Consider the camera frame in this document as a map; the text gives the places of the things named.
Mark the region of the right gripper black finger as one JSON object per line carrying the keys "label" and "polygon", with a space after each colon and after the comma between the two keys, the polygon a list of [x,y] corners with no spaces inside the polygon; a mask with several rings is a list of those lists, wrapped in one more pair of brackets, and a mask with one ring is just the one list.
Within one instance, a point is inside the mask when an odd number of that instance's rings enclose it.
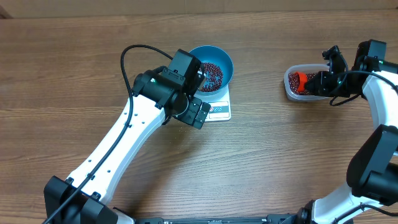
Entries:
{"label": "right gripper black finger", "polygon": [[322,84],[322,76],[324,71],[319,71],[317,74],[313,74],[312,77],[308,78],[306,85],[308,86],[320,86]]}
{"label": "right gripper black finger", "polygon": [[310,95],[322,96],[322,85],[320,83],[307,82],[304,87]]}

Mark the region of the red measuring scoop blue handle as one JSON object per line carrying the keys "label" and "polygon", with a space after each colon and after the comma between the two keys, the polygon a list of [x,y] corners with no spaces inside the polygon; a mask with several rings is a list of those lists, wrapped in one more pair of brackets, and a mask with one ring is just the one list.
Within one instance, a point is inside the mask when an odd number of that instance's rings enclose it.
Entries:
{"label": "red measuring scoop blue handle", "polygon": [[307,74],[303,72],[295,72],[298,75],[298,87],[297,92],[305,91],[305,84],[308,82]]}

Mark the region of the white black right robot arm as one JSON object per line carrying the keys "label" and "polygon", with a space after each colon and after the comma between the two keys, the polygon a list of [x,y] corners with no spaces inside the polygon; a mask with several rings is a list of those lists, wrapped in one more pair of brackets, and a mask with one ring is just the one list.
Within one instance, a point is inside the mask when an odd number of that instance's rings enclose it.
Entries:
{"label": "white black right robot arm", "polygon": [[267,223],[353,223],[354,217],[374,210],[390,217],[384,206],[397,203],[397,64],[386,61],[386,43],[369,39],[358,45],[352,67],[338,46],[322,53],[327,70],[310,77],[286,72],[285,89],[295,101],[358,97],[368,102],[374,131],[349,163],[345,183],[326,197],[311,200],[295,215],[268,215]]}

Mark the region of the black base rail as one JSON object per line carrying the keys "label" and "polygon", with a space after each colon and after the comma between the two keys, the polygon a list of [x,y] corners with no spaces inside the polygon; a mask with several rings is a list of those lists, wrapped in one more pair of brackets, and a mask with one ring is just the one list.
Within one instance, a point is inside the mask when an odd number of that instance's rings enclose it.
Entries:
{"label": "black base rail", "polygon": [[138,218],[136,224],[299,224],[315,223],[304,220],[297,214],[270,214],[266,217],[233,217],[233,218]]}

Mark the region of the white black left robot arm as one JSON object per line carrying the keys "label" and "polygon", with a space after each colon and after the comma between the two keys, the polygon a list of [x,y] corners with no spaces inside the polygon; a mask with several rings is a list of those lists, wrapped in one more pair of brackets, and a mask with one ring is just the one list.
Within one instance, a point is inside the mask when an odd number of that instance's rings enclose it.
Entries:
{"label": "white black left robot arm", "polygon": [[90,156],[66,180],[53,176],[44,188],[45,223],[135,223],[110,209],[116,188],[138,150],[159,127],[175,118],[201,129],[210,104],[195,97],[205,69],[179,49],[169,66],[138,74],[126,84],[128,100],[118,120]]}

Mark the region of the teal plastic bowl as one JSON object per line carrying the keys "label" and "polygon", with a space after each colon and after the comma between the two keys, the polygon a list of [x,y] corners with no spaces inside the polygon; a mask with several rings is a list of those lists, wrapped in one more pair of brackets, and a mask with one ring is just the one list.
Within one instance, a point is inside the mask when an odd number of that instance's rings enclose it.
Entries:
{"label": "teal plastic bowl", "polygon": [[234,64],[231,57],[221,48],[212,45],[202,45],[189,51],[202,63],[210,62],[220,66],[223,72],[223,82],[220,89],[228,85],[233,79]]}

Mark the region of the red beans in bowl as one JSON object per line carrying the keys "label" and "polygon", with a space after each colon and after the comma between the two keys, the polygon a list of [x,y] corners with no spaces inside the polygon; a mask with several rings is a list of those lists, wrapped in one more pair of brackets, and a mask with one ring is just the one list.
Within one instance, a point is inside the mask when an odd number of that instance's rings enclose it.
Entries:
{"label": "red beans in bowl", "polygon": [[223,82],[223,72],[220,66],[205,62],[203,63],[205,69],[206,81],[200,91],[202,92],[213,92],[221,88]]}

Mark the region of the white digital kitchen scale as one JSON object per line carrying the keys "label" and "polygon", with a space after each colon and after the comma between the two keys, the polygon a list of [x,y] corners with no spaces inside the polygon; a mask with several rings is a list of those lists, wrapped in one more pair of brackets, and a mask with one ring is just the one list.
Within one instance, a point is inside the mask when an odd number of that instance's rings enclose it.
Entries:
{"label": "white digital kitchen scale", "polygon": [[231,119],[231,100],[228,85],[214,92],[198,91],[195,93],[195,97],[211,106],[205,119],[206,122],[229,121]]}

